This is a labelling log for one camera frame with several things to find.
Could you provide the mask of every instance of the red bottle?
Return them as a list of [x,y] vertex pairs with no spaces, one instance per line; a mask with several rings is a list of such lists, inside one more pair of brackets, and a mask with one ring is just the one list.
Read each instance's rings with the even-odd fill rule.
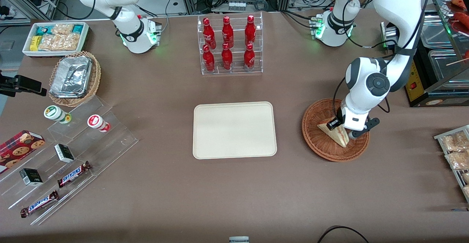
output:
[[204,50],[204,54],[202,55],[204,65],[209,73],[213,73],[215,71],[215,59],[213,58],[213,54],[210,52],[210,48],[207,44],[204,44],[202,48]]
[[231,53],[228,43],[223,44],[221,58],[223,59],[223,68],[225,68],[226,71],[230,71],[233,66],[233,53]]
[[255,56],[256,54],[252,51],[252,44],[248,44],[244,52],[244,69],[246,71],[252,71],[254,69]]
[[223,42],[228,43],[230,48],[233,48],[235,45],[235,36],[233,34],[233,27],[230,24],[230,17],[224,16],[223,17],[223,29],[221,30],[223,34]]
[[210,49],[215,49],[217,47],[217,43],[215,41],[215,32],[213,28],[210,26],[210,20],[208,18],[204,18],[204,40],[206,44],[210,47]]
[[249,43],[254,44],[256,41],[256,25],[254,25],[254,16],[248,16],[248,24],[246,25],[246,29],[244,29],[244,43],[248,46]]

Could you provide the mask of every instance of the round wicker basket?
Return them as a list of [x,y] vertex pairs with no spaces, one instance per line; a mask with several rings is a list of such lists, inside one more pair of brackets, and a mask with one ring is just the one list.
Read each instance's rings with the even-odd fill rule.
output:
[[[73,53],[70,55],[65,56],[66,58],[74,58],[79,56],[87,56],[93,61],[91,74],[89,76],[89,84],[88,84],[88,92],[83,98],[58,98],[52,96],[49,91],[49,96],[52,101],[56,104],[61,106],[68,106],[68,107],[75,107],[79,104],[88,101],[92,98],[97,92],[97,88],[99,87],[99,79],[101,79],[101,67],[99,66],[99,62],[97,62],[96,58],[89,52],[80,51],[78,53]],[[54,81],[55,73],[57,72],[57,67],[59,66],[60,61],[55,65],[54,70],[52,71],[51,78],[49,79],[49,88],[52,86],[52,82]]]
[[[340,107],[340,103],[341,100],[336,99],[335,108]],[[319,122],[334,116],[332,98],[316,101],[309,106],[304,113],[301,125],[306,143],[316,154],[329,161],[342,162],[356,159],[368,147],[370,133],[367,132],[355,140],[350,139],[347,147],[342,148],[317,126]]]

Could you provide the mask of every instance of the brown tabletop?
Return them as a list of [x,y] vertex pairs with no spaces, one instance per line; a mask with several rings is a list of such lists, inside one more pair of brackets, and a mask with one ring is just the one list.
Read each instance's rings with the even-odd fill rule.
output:
[[[464,196],[433,139],[468,124],[469,109],[409,108],[397,91],[391,113],[371,112],[381,124],[362,156],[326,161],[303,139],[304,111],[332,97],[354,58],[383,53],[350,42],[330,48],[283,14],[263,17],[264,73],[238,77],[201,75],[196,16],[171,18],[161,46],[142,55],[122,45],[111,21],[89,21],[86,48],[102,68],[98,95],[140,141],[40,226],[20,225],[19,213],[1,207],[0,236],[12,238],[0,241],[316,242],[328,227],[345,225],[370,242],[469,242],[469,213],[450,211],[466,206]],[[377,43],[380,21],[362,10],[355,41]],[[19,74],[47,85],[56,62],[25,57]],[[342,86],[338,98],[346,93]],[[272,103],[277,154],[195,159],[194,107],[250,101]],[[47,129],[42,112],[51,103],[27,93],[8,99],[0,141]],[[323,242],[360,238],[336,230]]]

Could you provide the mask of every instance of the clear acrylic display stand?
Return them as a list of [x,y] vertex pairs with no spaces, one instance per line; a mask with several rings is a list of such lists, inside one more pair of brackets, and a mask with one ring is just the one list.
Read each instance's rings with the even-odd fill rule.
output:
[[[446,133],[443,133],[443,134],[440,134],[440,135],[437,135],[437,136],[433,137],[440,144],[440,146],[443,150],[443,153],[444,153],[444,158],[446,158],[446,160],[450,164],[451,164],[451,162],[448,160],[448,155],[451,153],[451,151],[448,151],[447,148],[443,145],[442,138],[444,136],[449,136],[449,135],[452,135],[454,133],[458,133],[458,132],[461,132],[461,131],[464,132],[464,135],[466,135],[466,138],[469,139],[469,125],[462,126],[461,128],[456,128],[454,130],[451,130],[451,131],[448,131]],[[453,171],[454,176],[456,177],[456,180],[458,181],[458,184],[459,184],[459,187],[461,188],[461,190],[464,186],[469,185],[469,183],[466,183],[466,181],[464,181],[464,178],[462,177],[462,175],[469,172],[469,170],[454,170],[452,168],[451,168],[451,170]],[[464,191],[462,193],[464,194],[464,197],[466,197],[466,201],[469,203],[469,195],[464,193]]]
[[[117,120],[111,112],[111,106],[97,96],[80,104],[70,114],[72,115],[70,123],[63,125],[56,122],[42,134],[46,144],[39,151],[0,176],[2,178],[0,180],[2,205],[16,211],[18,218],[20,218],[22,208],[36,203],[54,190],[59,193],[60,200],[47,204],[27,218],[22,218],[30,225],[39,225],[44,222],[138,142],[131,131]],[[92,114],[100,115],[111,125],[111,129],[102,133],[90,128],[87,125],[87,119]],[[70,148],[75,157],[72,163],[59,160],[54,149],[57,143]],[[92,168],[71,183],[59,188],[57,180],[78,168],[85,161],[89,161]],[[19,173],[22,168],[36,169],[44,183],[38,187],[26,186]]]
[[[245,71],[244,69],[244,52],[246,51],[246,44],[244,42],[244,29],[248,22],[248,16],[254,16],[254,24],[256,25],[256,41],[253,44],[253,51],[256,54],[254,59],[254,69],[252,71]],[[200,54],[200,66],[203,75],[218,75],[218,74],[259,74],[263,72],[263,22],[262,13],[251,13],[251,14],[228,14],[230,17],[231,26],[234,31],[234,46],[231,48],[233,53],[233,68],[231,71],[226,71],[223,68],[223,61],[221,59],[221,52],[223,51],[223,36],[221,30],[223,29],[223,17],[222,16],[198,16],[197,20],[197,36],[199,39],[199,54]],[[202,20],[204,18],[210,19],[210,25],[215,31],[215,41],[217,43],[216,49],[212,50],[215,58],[215,71],[208,73],[204,65],[204,59],[202,55],[204,51],[204,24]]]

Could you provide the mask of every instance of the metal container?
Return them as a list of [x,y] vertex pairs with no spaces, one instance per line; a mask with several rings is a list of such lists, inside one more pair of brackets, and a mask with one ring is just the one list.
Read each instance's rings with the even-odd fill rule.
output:
[[438,14],[427,14],[420,38],[428,49],[452,48],[447,31]]
[[444,87],[467,88],[469,86],[469,69],[455,76],[462,68],[461,63],[446,66],[458,60],[453,49],[434,49],[428,53],[428,57],[438,80],[454,76],[443,85]]

